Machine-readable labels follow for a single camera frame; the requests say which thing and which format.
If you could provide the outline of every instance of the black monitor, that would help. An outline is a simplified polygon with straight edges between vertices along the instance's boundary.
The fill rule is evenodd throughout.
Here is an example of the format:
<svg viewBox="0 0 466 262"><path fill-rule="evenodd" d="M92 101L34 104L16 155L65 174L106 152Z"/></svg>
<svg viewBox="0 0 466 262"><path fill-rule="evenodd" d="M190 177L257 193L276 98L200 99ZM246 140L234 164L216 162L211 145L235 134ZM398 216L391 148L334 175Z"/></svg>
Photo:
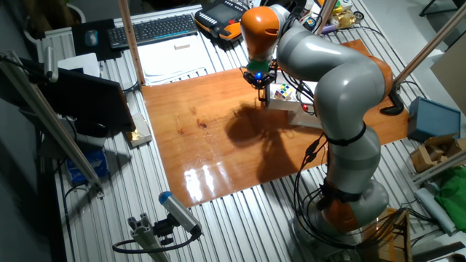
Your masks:
<svg viewBox="0 0 466 262"><path fill-rule="evenodd" d="M31 70L44 72L42 63L25 59L21 62ZM38 86L57 114L76 118L76 123L80 123L83 130L92 133L95 125L104 126L113 133L135 130L126 98L117 82L59 68L57 82L38 83ZM26 106L23 98L12 88L4 85L0 98L19 107Z"/></svg>

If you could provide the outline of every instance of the desk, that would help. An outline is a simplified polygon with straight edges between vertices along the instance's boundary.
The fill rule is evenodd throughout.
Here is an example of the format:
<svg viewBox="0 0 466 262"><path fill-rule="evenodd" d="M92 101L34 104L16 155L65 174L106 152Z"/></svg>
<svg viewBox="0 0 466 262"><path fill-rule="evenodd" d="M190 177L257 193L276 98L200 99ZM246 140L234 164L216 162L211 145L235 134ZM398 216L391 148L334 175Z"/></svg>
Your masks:
<svg viewBox="0 0 466 262"><path fill-rule="evenodd" d="M262 109L239 69L142 91L168 184L187 207L298 172L322 133L289 125L287 111ZM364 117L382 145L408 134L407 111L379 112L391 105L385 98ZM307 167L326 163L325 153Z"/></svg>
<svg viewBox="0 0 466 262"><path fill-rule="evenodd" d="M366 16L362 25L378 28L361 0L354 0L353 4L353 11L359 9ZM200 6L138 15L133 17L133 21L193 14L198 9ZM117 26L122 26L121 20L117 19L115 22ZM372 32L345 31L326 38L336 43L362 39L372 54L392 67L394 75L398 75L403 68L387 43ZM204 71L190 74L183 79L246 65L247 52L244 43L219 47L211 44L204 36L199 35L199 40L205 45L210 62ZM57 50L58 60L75 56L70 28L46 33L46 38L38 44L40 60L42 50L49 45ZM123 88L131 87L136 81L131 61L130 53L126 51L119 59L102 62L103 78L120 82ZM422 96L422 91L415 86L403 85L401 88L400 96L405 106L418 95ZM127 94L127 99L135 102L135 110L149 119L139 91ZM374 178L387 189L390 206L399 207L401 203L414 199L413 191L416 188L409 179L414 168L409 153L417 146L417 143L408 139L382 146L382 159ZM71 241L76 261L150 261L147 255L114 253L111 245L123 239L131 239L130 227L127 225L127 218L130 216L138 217L140 213L147 212L154 222L167 215L158 202L160 192L168 190L168 184L157 141L131 149L124 135L118 134L107 139L105 150L113 153L107 154L111 174L102 180L105 194L103 199L78 190L72 192L64 203L63 194L70 186L63 174L64 170L55 175L68 261L73 261ZM323 182L323 176L320 167L304 172L301 191L304 193L316 188ZM188 247L170 251L168 254L172 261L313 261L312 254L296 244L296 238L290 234L288 227L288 222L293 219L290 200L294 178L295 175L291 175L192 207L191 211L199 218L205 235ZM64 204L69 212L68 223ZM411 207L426 215L417 203ZM435 229L437 228L430 228L425 224L411 224L413 238ZM183 229L175 230L175 243L185 242L187 238Z"/></svg>

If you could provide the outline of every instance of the black keyboard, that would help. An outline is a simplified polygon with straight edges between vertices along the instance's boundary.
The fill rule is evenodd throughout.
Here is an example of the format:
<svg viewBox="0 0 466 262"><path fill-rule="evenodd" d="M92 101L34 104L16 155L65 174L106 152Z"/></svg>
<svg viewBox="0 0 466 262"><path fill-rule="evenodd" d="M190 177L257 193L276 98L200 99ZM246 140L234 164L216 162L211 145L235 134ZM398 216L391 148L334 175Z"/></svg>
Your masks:
<svg viewBox="0 0 466 262"><path fill-rule="evenodd" d="M158 41L197 34L197 27L191 15L179 15L133 24L133 28L138 44L152 44ZM128 47L123 27L108 29L107 34L112 49Z"/></svg>

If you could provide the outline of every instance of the blue cap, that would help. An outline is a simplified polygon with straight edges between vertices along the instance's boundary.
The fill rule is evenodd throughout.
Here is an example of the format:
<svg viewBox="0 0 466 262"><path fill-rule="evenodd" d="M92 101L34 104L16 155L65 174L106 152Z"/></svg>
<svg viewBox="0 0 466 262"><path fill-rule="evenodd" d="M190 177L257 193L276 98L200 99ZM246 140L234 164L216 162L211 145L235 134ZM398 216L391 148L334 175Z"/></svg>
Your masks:
<svg viewBox="0 0 466 262"><path fill-rule="evenodd" d="M257 72L256 75L254 76L254 79L255 79L255 80L262 80L262 73L261 73L261 72Z"/></svg>
<svg viewBox="0 0 466 262"><path fill-rule="evenodd" d="M159 195L159 202L160 202L160 204L163 205L163 204L165 203L165 201L167 201L167 199L168 199L169 197L171 197L172 195L173 195L173 194L172 194L172 192L170 192L170 191L166 191L166 192L160 193L160 195Z"/></svg>

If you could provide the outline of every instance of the wooden tabletop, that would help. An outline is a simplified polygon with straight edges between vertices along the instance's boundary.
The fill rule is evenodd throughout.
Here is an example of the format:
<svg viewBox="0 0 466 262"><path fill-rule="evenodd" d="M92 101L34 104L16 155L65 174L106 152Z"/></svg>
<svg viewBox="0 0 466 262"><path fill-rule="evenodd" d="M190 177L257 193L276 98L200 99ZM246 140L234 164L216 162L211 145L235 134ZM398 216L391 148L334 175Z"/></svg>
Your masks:
<svg viewBox="0 0 466 262"><path fill-rule="evenodd" d="M143 87L143 96L170 190L187 207L297 172L322 133L290 126L286 111L265 111L239 69ZM391 105L387 98L364 118L381 144L407 134L406 111L379 113Z"/></svg>

